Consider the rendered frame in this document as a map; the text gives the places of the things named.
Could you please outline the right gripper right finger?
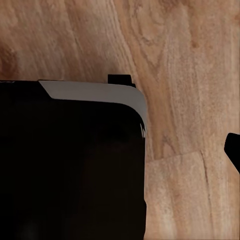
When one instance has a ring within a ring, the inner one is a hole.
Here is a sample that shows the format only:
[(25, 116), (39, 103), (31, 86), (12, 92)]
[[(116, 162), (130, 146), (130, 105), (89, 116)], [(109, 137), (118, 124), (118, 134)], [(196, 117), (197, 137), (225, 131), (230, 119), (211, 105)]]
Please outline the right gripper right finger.
[(227, 135), (224, 151), (240, 173), (240, 135), (229, 133)]

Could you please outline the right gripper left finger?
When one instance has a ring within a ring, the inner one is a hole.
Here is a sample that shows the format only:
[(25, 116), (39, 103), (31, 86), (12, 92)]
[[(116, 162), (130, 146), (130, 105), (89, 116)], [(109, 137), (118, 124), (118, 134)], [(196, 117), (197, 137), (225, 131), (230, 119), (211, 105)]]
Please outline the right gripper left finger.
[(26, 153), (22, 133), (0, 138), (0, 193)]

